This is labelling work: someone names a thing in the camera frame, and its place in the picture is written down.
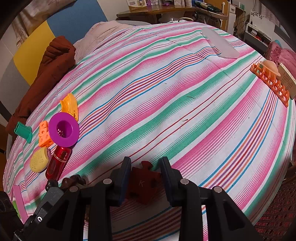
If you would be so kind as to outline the striped pink bedspread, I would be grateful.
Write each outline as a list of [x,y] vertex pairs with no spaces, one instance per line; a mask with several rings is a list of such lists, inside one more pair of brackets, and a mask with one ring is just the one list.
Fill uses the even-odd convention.
[[295,101],[283,104],[251,72],[261,54],[217,30],[239,53],[223,58],[203,28],[195,22],[133,26],[96,44],[28,118],[33,139],[15,140],[5,192],[19,186],[27,214],[35,211],[47,181],[29,166],[39,124],[59,113],[71,93],[80,135],[62,177],[78,174],[94,185],[126,156],[134,167],[167,157],[196,185],[222,187],[257,223],[292,160]]

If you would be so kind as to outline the red perfume bottle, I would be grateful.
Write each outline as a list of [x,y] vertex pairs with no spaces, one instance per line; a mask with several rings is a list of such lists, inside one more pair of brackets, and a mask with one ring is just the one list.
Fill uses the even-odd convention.
[[56,147],[45,173],[48,180],[58,181],[60,179],[71,154],[72,149],[70,148],[60,146]]

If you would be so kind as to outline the orange perforated block toy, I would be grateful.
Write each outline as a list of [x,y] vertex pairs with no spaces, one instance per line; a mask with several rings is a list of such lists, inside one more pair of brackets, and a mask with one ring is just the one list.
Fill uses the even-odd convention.
[[53,141],[49,134],[49,125],[46,120],[39,124],[39,147],[50,147],[53,145]]

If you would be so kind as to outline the purple perforated funnel cup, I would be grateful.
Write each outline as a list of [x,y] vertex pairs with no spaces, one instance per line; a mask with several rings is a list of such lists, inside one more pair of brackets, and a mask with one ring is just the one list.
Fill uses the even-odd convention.
[[79,124],[68,113],[54,114],[49,121],[49,135],[52,141],[60,147],[72,147],[79,138]]

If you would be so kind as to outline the white medicine box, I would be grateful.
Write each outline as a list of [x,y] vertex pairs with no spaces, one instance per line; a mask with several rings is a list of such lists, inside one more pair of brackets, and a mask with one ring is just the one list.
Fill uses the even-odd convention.
[[145,0],[126,0],[130,9],[145,8],[147,3]]

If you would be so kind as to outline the teal plastic cup holder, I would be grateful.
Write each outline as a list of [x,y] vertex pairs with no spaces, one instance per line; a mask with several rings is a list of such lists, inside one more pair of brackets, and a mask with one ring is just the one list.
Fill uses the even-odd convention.
[[24,138],[27,143],[30,143],[33,138],[32,128],[30,126],[26,126],[23,123],[19,122],[16,124],[14,129],[14,133],[21,138]]

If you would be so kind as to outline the grey yellow blue headboard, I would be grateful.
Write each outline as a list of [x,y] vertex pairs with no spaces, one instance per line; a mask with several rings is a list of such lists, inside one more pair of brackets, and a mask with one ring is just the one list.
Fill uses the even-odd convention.
[[9,62],[1,57],[1,115],[8,120],[34,82],[49,43],[64,36],[71,44],[82,39],[98,22],[107,20],[97,1],[75,1],[44,21]]

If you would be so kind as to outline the wooden side desk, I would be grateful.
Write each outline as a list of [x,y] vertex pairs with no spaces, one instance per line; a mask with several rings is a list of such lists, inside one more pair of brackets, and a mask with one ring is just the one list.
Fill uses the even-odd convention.
[[215,13],[207,9],[199,7],[185,7],[181,6],[148,6],[145,8],[139,8],[136,10],[128,10],[117,14],[117,20],[127,20],[127,21],[144,21],[150,24],[160,23],[160,18],[165,15],[181,15],[183,13],[183,18],[191,18],[195,20],[194,16],[203,16],[205,18],[204,22],[207,23],[208,19],[227,21],[229,17],[223,13]]

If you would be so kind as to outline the pink white tray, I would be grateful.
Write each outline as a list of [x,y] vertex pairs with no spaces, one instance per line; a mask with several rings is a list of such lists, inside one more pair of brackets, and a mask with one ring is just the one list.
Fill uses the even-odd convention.
[[25,223],[27,221],[27,219],[28,219],[28,214],[26,212],[25,205],[24,205],[24,202],[23,202],[23,197],[22,197],[22,194],[21,194],[21,190],[20,190],[20,187],[18,185],[13,185],[13,194],[14,194],[14,197],[15,197],[15,200],[16,200],[16,205],[18,207],[18,212],[20,214],[21,221],[23,223]]

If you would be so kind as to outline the translucent white plastic lid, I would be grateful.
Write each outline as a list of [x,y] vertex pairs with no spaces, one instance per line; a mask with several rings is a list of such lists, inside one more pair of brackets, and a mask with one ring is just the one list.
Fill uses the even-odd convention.
[[239,58],[239,52],[230,45],[230,43],[221,37],[218,33],[208,27],[202,28],[202,34],[220,51],[223,58]]

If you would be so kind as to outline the yellow oval soap box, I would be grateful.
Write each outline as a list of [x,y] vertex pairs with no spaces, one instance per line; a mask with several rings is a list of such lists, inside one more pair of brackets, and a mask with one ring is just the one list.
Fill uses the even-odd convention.
[[30,169],[35,173],[43,172],[48,167],[51,157],[51,151],[48,148],[38,149],[30,159]]

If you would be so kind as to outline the peach dome lid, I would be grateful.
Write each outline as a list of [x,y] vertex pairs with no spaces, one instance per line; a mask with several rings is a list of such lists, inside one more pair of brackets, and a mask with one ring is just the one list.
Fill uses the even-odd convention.
[[281,74],[278,71],[277,65],[273,61],[264,60],[264,61],[260,61],[260,64],[263,65],[270,72],[272,72],[275,76],[278,76],[278,77],[281,76]]

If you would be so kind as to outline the orange plastic clip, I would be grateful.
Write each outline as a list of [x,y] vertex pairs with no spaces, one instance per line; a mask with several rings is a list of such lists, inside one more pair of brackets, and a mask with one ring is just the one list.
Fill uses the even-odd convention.
[[79,121],[78,104],[72,93],[67,94],[67,96],[60,101],[60,104],[63,113],[68,113],[73,116],[76,121]]

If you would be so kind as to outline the dark brown flower toy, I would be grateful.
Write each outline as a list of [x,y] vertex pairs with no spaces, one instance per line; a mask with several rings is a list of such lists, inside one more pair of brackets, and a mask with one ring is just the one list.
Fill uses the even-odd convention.
[[60,189],[67,190],[70,187],[75,186],[76,184],[85,185],[86,181],[80,175],[76,174],[76,175],[73,175],[69,178],[64,178],[62,180]]

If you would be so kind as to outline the red puzzle piece toy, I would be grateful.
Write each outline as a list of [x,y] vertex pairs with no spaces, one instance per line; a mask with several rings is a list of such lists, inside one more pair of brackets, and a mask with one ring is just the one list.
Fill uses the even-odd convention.
[[153,202],[162,189],[163,183],[161,174],[152,171],[152,163],[141,161],[141,165],[141,168],[132,168],[125,197],[147,205]]

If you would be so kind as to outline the dark red blanket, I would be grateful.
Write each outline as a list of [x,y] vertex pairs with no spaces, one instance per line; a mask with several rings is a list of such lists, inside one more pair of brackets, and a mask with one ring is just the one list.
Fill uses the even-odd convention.
[[64,75],[75,65],[76,48],[64,36],[58,36],[50,42],[44,52],[37,76],[11,116],[6,132],[15,136],[18,122],[26,123],[32,112],[56,86]]

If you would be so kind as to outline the orange plastic rack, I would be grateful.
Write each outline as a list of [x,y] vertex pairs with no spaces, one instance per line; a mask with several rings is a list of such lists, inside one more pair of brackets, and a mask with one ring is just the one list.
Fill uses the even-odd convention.
[[250,71],[273,91],[286,108],[288,107],[290,93],[278,79],[274,71],[264,65],[262,61],[252,64]]

